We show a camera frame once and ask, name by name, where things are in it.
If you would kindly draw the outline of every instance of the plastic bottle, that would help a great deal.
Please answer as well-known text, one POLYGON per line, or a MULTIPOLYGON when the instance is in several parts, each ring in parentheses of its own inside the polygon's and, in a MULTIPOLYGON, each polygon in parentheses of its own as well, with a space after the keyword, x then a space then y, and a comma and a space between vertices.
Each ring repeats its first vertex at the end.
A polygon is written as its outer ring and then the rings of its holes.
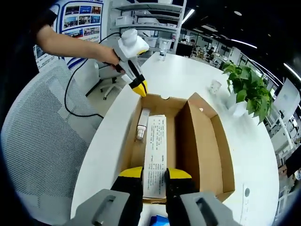
POLYGON ((167 42, 164 41, 162 48, 160 48, 159 60, 165 61, 166 53, 167 53, 167 42))

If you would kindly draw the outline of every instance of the white pot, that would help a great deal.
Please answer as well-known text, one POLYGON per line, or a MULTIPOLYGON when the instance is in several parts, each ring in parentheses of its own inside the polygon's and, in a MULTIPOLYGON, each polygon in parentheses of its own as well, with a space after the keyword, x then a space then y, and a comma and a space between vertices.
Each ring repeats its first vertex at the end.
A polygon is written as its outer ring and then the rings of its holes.
POLYGON ((230 114, 235 117, 241 117, 244 113, 246 113, 246 101, 236 103, 236 96, 237 94, 233 91, 229 99, 226 102, 226 107, 229 109, 230 114))

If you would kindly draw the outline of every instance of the poster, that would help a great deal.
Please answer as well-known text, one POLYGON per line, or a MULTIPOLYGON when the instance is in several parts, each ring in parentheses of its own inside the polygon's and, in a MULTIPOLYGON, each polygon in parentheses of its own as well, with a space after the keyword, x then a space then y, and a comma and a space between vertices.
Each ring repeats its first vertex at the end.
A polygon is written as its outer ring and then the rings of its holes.
MULTIPOLYGON (((55 14, 58 15, 60 7, 59 7, 59 5, 53 5, 50 8, 50 10, 52 10, 55 14)), ((55 32, 57 31, 57 18, 55 19, 55 21, 53 22, 51 27, 55 32)), ((57 56, 53 56, 53 55, 45 53, 38 45, 35 45, 33 47, 33 53, 34 53, 34 57, 36 59, 36 63, 37 63, 39 72, 44 70, 47 65, 50 65, 51 63, 53 63, 54 61, 59 59, 59 57, 57 57, 57 56)))
MULTIPOLYGON (((101 40, 102 1, 71 1, 62 7, 60 33, 73 38, 99 43, 101 40)), ((80 62, 78 58, 65 57, 68 65, 80 62)))

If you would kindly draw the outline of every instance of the white table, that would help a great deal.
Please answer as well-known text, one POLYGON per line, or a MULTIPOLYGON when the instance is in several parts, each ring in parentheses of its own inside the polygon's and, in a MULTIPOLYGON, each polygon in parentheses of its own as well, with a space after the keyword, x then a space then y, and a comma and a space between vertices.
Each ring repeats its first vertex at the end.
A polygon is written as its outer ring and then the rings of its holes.
MULTIPOLYGON (((271 225, 278 202, 277 161, 269 135, 258 118, 245 114, 234 118, 225 107, 228 98, 227 76, 207 64, 167 54, 164 62, 158 53, 142 66, 149 92, 163 97, 189 98, 199 93, 219 114, 228 139, 234 167, 235 192, 224 202, 233 217, 245 225, 271 225), (217 96, 207 91, 211 80, 222 87, 217 96), (247 210, 243 209, 244 188, 250 189, 247 210)), ((125 86, 100 124, 81 166, 74 190, 71 217, 76 208, 100 190, 110 189, 119 174, 121 150, 131 115, 139 96, 125 86)))

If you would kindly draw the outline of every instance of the person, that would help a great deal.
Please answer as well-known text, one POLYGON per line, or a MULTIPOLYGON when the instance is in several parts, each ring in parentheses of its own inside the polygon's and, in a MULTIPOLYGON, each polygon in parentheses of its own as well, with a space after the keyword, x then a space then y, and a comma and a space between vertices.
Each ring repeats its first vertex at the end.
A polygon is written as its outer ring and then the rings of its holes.
POLYGON ((301 168, 301 146, 285 161, 285 164, 278 169, 280 177, 288 178, 301 168))
POLYGON ((191 45, 192 45, 192 50, 197 51, 197 46, 196 46, 196 41, 194 39, 191 39, 191 45))
POLYGON ((112 65, 119 63, 112 48, 65 34, 57 34, 51 28, 56 17, 54 12, 47 9, 40 12, 36 19, 26 21, 24 29, 16 29, 17 31, 10 36, 8 45, 11 50, 5 55, 5 68, 0 80, 1 127, 18 94, 39 73, 33 52, 35 44, 44 52, 55 56, 93 58, 112 65))
POLYGON ((209 55, 209 57, 208 57, 208 59, 207 59, 208 62, 209 62, 210 60, 213 60, 213 59, 214 59, 213 51, 214 51, 214 48, 211 47, 211 48, 208 50, 208 52, 207 52, 207 54, 209 55))
POLYGON ((207 52, 207 45, 205 45, 205 46, 202 48, 202 51, 203 51, 204 54, 206 54, 206 52, 207 52))
POLYGON ((181 43, 182 43, 182 44, 187 44, 186 39, 182 39, 181 43))

